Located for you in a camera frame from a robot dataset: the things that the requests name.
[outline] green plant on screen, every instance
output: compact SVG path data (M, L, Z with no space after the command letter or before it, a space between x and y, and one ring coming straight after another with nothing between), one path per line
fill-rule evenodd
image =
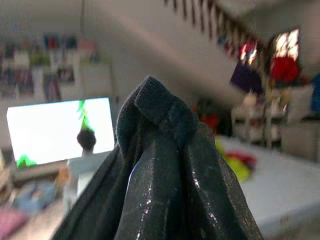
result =
M90 129L94 131L94 129L90 126L89 118L88 118L88 112L85 108L86 100L80 100L78 105L77 113L80 113L79 120L82 120L81 122L81 129Z
M35 166L37 163L35 161L32 161L27 154L22 154L18 161L16 161L16 166L18 168L25 168L30 166Z

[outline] white wall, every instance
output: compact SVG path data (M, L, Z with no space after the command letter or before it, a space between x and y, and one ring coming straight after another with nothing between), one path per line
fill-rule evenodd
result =
M304 71L311 76L320 72L320 1L290 1L265 12L254 12L251 28L268 41L272 36L289 29L300 28L299 60Z

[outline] bed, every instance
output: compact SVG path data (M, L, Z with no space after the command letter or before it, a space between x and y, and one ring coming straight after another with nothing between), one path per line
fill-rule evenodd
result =
M241 187L265 238L320 216L320 165L237 139L217 139L225 151L239 150L257 158L255 172Z

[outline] yellow cloth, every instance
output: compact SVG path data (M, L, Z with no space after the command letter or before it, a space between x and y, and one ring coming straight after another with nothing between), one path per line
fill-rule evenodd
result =
M251 170L243 162L238 160L236 157L225 156L224 146L219 140L217 140L217 138L215 139L215 147L224 160L228 163L229 167L233 170L239 182L243 182L250 177Z

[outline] staircase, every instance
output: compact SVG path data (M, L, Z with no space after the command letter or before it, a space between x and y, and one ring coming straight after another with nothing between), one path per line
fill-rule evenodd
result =
M200 8L194 5L192 10L190 0L186 1L185 8L181 7L182 3L182 0L176 3L171 0L166 3L163 0L90 0L84 11L84 32L102 45L105 39L114 38L135 55L154 62L181 84L192 86L223 107L241 103L244 93L230 84L237 61L217 46L216 22L211 23L210 40L205 37L209 29L206 15L203 14L202 31L198 20ZM176 14L168 7L176 9Z
M265 71L268 47L239 21L233 19L216 0L164 0L164 4L172 8L176 15L181 15L185 21L191 19L192 27L206 35L210 41L213 40L229 57L256 71L261 77L262 87L268 88L270 78ZM250 63L245 56L241 56L241 48L247 43L256 45L256 57Z

